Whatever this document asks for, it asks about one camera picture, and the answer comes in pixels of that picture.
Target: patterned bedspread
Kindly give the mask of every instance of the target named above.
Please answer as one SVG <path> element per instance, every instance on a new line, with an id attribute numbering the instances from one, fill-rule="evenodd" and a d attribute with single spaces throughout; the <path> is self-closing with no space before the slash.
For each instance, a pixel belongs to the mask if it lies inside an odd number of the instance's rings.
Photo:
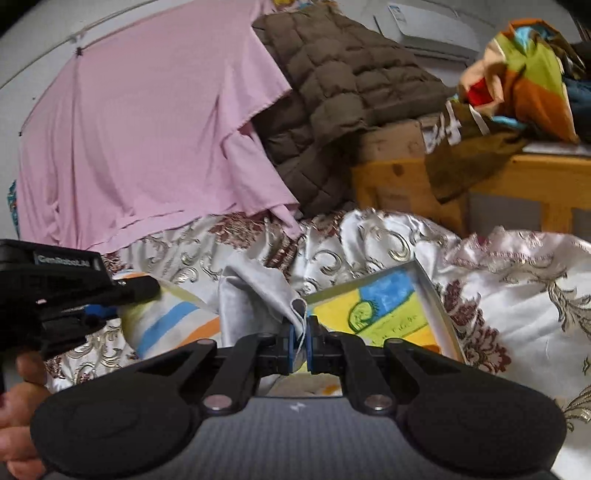
<path id="1" fill-rule="evenodd" d="M 374 210 L 334 213 L 302 226 L 306 234 L 293 242 L 267 218 L 204 218 L 146 237 L 105 261 L 113 273 L 143 270 L 210 302 L 235 249 L 281 269 L 302 294 L 416 257 L 437 287 L 469 362 L 535 388 L 562 408 L 569 433 L 554 471 L 567 480 L 587 478 L 591 244 L 502 228 L 486 239 L 461 241 L 429 220 Z M 48 362 L 55 390 L 137 360 L 117 322 Z"/>

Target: brown quilted jacket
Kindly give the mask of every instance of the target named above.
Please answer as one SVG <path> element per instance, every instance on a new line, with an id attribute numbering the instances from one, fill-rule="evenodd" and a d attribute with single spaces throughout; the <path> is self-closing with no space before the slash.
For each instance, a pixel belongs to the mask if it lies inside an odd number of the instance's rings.
<path id="1" fill-rule="evenodd" d="M 304 217 L 350 195 L 359 132 L 441 111 L 453 90 L 382 35 L 317 4 L 253 28 L 293 91 L 253 120 Z"/>

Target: pink cloth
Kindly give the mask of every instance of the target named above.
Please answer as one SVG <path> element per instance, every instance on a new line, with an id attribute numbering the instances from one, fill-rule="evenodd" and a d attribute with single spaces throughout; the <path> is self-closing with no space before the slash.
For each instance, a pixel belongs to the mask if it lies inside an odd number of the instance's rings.
<path id="1" fill-rule="evenodd" d="M 289 90 L 250 28 L 264 0 L 195 2 L 72 58 L 23 128 L 24 240 L 101 253 L 209 214 L 296 199 L 249 123 Z"/>

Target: finger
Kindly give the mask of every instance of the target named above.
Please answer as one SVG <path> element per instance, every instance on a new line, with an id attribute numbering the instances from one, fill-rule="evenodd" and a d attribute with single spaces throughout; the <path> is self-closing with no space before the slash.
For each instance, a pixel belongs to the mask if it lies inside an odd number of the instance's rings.
<path id="1" fill-rule="evenodd" d="M 45 385 L 46 370 L 38 352 L 26 352 L 17 357 L 17 371 L 25 382 Z"/>
<path id="2" fill-rule="evenodd" d="M 51 394 L 45 387 L 19 383 L 0 397 L 0 429 L 29 425 L 37 407 Z"/>
<path id="3" fill-rule="evenodd" d="M 45 466 L 39 460 L 12 460 L 6 464 L 8 471 L 18 480 L 38 480 L 45 473 Z"/>
<path id="4" fill-rule="evenodd" d="M 29 460 L 37 457 L 29 427 L 0 430 L 0 461 Z"/>

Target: orange stripe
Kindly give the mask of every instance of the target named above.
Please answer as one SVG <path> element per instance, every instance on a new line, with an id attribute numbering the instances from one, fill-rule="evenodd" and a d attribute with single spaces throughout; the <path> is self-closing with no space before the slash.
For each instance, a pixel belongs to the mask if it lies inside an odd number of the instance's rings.
<path id="1" fill-rule="evenodd" d="M 324 390 L 322 391 L 322 394 L 323 395 L 332 395 L 337 390 L 340 390 L 340 385 L 329 385 L 328 387 L 324 388 Z"/>
<path id="2" fill-rule="evenodd" d="M 130 272 L 123 275 L 121 278 L 138 278 L 138 277 L 149 277 L 147 273 L 143 272 Z"/>
<path id="3" fill-rule="evenodd" d="M 438 345 L 423 345 L 423 348 L 431 350 L 432 352 L 439 353 L 441 355 L 441 349 Z"/>
<path id="4" fill-rule="evenodd" d="M 565 142 L 579 143 L 567 98 L 509 69 L 505 72 L 503 83 L 505 103 L 498 115 L 536 124 Z"/>
<path id="5" fill-rule="evenodd" d="M 218 333 L 220 333 L 220 317 L 216 317 L 205 325 L 201 325 L 191 335 L 185 338 L 179 346 L 187 345 L 200 338 L 210 338 Z"/>

